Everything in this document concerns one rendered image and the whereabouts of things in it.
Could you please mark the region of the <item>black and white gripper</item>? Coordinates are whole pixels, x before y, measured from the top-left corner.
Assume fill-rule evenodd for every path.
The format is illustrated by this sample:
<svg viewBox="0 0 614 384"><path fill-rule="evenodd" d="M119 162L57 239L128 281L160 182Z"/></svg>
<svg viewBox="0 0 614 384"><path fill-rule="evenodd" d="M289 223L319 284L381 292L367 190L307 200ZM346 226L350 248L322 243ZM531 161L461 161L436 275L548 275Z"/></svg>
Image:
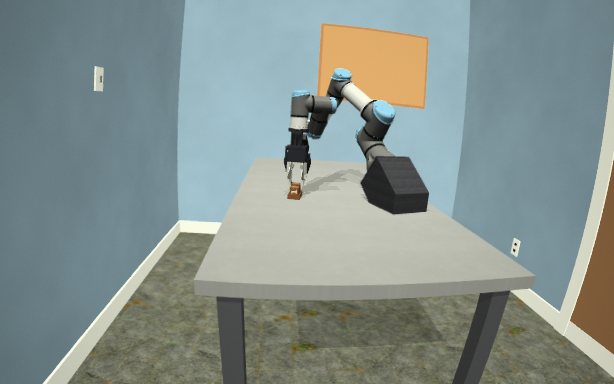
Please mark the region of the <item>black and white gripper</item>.
<svg viewBox="0 0 614 384"><path fill-rule="evenodd" d="M291 129L292 129L292 131L291 131ZM300 165L300 169L302 170L301 171L301 182L300 182L300 190L301 190L303 185L304 185L304 182L306 180L306 177L307 177L310 165L311 165L310 153L309 154L307 153L308 152L308 146L307 146L306 149L302 148L302 146L304 146L304 144L303 144L303 136L302 136L302 146L301 146L301 135L303 135L303 133L309 133L309 129L297 130L295 128L289 128L289 132L291 132L291 144L295 145L295 140L296 140L296 145L295 146L286 146L285 147L284 165L285 165L285 169L286 169L286 176L289 177L289 178L287 178L287 181L288 181L288 185L289 185L289 188L290 188L291 184L292 184L292 169L294 168L294 163L293 162L302 163ZM298 134L298 133L301 133L301 132L302 132L302 134ZM287 150L288 150L288 152L287 152ZM288 161L287 161L287 159L288 159ZM289 165L290 165L290 170L289 170ZM287 175L287 173L288 173L288 175Z"/></svg>

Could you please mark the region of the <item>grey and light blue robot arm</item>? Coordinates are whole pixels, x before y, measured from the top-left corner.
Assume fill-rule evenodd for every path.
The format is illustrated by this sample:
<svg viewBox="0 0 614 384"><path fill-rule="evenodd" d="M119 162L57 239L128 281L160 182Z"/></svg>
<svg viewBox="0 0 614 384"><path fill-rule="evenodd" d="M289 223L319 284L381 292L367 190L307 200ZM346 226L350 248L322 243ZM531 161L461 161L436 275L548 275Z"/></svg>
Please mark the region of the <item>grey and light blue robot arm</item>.
<svg viewBox="0 0 614 384"><path fill-rule="evenodd" d="M357 130L356 140L366 158L368 170L376 156L395 156L383 143L390 124L393 123L395 110L385 101L371 100L355 86L351 77L352 74L348 70L336 69L326 97L310 95L309 91L293 91L290 128L309 129L309 133L303 134L303 144L309 148L307 136L312 139L321 138L331 114L336 113L345 98L361 111L360 115L366 121L365 126L362 125ZM310 120L309 113L312 113Z"/></svg>

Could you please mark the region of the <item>orange wooden tray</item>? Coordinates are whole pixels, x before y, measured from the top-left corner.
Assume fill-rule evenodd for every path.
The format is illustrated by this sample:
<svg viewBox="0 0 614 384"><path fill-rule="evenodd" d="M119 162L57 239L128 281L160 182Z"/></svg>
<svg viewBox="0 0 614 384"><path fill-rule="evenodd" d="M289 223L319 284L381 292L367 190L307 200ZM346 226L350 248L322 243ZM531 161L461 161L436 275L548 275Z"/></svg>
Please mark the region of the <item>orange wooden tray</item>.
<svg viewBox="0 0 614 384"><path fill-rule="evenodd" d="M294 200L300 200L302 196L302 191L300 190L299 195L294 195L294 194L290 194L290 192L287 195L287 199L294 199Z"/></svg>

